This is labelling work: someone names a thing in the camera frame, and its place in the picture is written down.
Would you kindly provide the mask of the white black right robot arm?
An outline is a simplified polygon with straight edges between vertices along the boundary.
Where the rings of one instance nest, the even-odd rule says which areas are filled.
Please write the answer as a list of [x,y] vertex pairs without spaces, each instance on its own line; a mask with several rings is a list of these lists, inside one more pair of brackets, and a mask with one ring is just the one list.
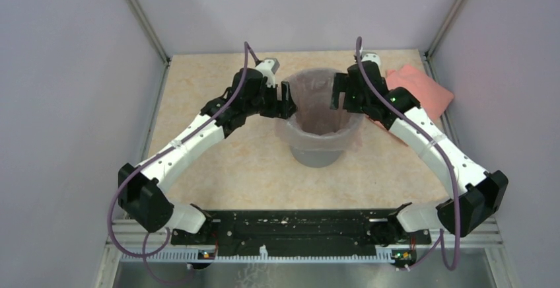
[[411,147],[444,186],[449,199],[409,204],[387,225],[389,238],[405,243],[415,231],[446,229],[468,236],[500,207],[508,177],[472,161],[433,123],[407,89],[389,89],[373,61],[362,61],[336,73],[331,108],[365,114]]

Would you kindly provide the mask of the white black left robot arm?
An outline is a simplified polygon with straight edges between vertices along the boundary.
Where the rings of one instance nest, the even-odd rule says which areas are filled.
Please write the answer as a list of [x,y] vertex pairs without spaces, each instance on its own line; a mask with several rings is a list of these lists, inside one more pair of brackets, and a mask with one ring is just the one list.
[[273,82],[264,69],[241,69],[221,96],[210,100],[191,124],[151,158],[118,172],[118,205],[148,233],[186,231],[196,244],[211,238],[207,216],[196,205],[173,204],[166,193],[206,150],[242,127],[248,117],[288,119],[297,110],[290,84]]

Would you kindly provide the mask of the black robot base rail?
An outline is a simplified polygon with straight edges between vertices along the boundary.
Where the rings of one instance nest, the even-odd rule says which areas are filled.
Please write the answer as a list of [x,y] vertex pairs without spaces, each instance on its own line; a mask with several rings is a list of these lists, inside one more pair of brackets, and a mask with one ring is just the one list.
[[374,256],[381,248],[431,244],[428,230],[405,232],[395,209],[214,210],[196,234],[175,229],[174,246],[216,246],[220,257]]

